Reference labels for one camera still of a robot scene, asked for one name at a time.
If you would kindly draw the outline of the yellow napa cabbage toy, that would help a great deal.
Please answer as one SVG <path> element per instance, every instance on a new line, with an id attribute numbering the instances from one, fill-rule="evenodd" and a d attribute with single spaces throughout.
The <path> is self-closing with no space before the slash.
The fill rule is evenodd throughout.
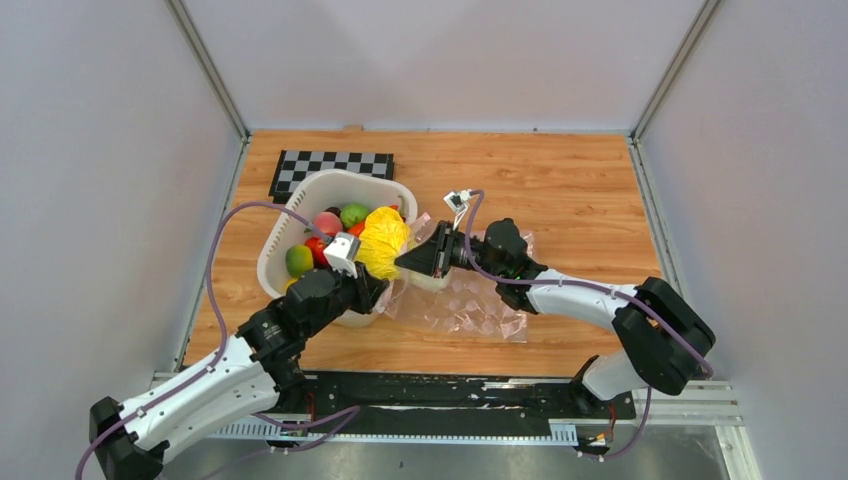
<path id="1" fill-rule="evenodd" d="M 448 277 L 433 278 L 395 265 L 401 254 L 423 242 L 423 234 L 430 226 L 428 213 L 408 224 L 395 208 L 379 207 L 366 217 L 364 229 L 359 234 L 356 260 L 375 278 L 390 282 L 403 280 L 425 291 L 441 291 L 449 284 Z"/>

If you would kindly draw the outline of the clear zip top bag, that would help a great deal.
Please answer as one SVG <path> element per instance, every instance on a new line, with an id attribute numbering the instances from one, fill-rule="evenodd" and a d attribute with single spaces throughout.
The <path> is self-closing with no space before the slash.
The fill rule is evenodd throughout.
<path id="1" fill-rule="evenodd" d="M 495 288 L 494 281 L 459 268 L 440 279 L 404 271 L 387 294 L 384 314 L 439 334 L 526 342 L 528 315 L 504 304 Z"/>

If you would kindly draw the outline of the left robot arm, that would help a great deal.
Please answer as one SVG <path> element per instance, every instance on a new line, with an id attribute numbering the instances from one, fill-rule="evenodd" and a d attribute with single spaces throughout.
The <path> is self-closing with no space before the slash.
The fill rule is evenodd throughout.
<path id="1" fill-rule="evenodd" d="M 188 446 L 242 417 L 306 400 L 299 359 L 309 339 L 348 311 L 371 312 L 390 283 L 314 269 L 254 313 L 223 346 L 167 382 L 90 409 L 90 449 L 108 479 L 154 479 Z"/>

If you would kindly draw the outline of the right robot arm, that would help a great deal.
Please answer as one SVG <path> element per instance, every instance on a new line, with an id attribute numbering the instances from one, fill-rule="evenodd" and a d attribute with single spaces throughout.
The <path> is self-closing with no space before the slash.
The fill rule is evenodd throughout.
<path id="1" fill-rule="evenodd" d="M 500 299 L 513 310 L 572 317 L 615 333 L 621 350 L 590 358 L 571 380 L 572 406 L 584 417 L 598 416 L 611 399 L 632 390 L 680 394 L 704 369 L 716 342 L 706 322 L 665 280 L 614 285 L 560 273 L 531 258 L 510 218 L 490 224 L 480 238 L 441 221 L 395 264 L 432 278 L 452 268 L 474 271 L 495 281 Z"/>

